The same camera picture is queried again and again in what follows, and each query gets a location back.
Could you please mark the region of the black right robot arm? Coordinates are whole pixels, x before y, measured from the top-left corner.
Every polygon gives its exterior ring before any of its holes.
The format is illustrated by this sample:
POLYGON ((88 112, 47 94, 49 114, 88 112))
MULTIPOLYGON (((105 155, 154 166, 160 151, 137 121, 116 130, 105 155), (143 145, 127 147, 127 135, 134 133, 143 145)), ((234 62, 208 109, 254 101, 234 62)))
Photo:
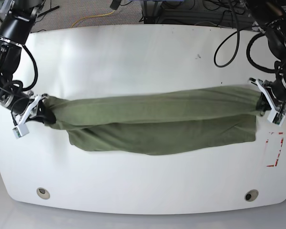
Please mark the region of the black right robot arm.
POLYGON ((16 138, 29 133, 28 121, 50 125, 56 122, 55 115, 44 104, 49 95, 35 95, 32 91, 39 73, 37 63, 25 45, 44 4, 43 0, 0 0, 0 10, 7 8, 0 26, 0 105, 10 110, 16 138), (13 78, 22 51, 28 54, 34 70, 33 81, 28 86, 13 78))

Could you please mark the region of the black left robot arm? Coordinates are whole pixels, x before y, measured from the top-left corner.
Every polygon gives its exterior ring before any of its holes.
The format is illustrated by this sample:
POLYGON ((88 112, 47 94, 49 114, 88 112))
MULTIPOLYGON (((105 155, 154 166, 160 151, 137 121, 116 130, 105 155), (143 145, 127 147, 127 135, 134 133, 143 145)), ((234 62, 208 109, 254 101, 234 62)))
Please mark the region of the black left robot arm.
POLYGON ((246 57, 249 63, 265 72, 275 75, 275 80, 250 78, 261 91, 257 110, 269 111, 268 121, 282 125, 286 117, 286 11, 276 0, 243 0, 241 2, 260 30, 249 42, 246 57), (277 58, 273 69, 260 66, 251 58, 253 43, 262 37, 267 38, 270 52, 277 58))

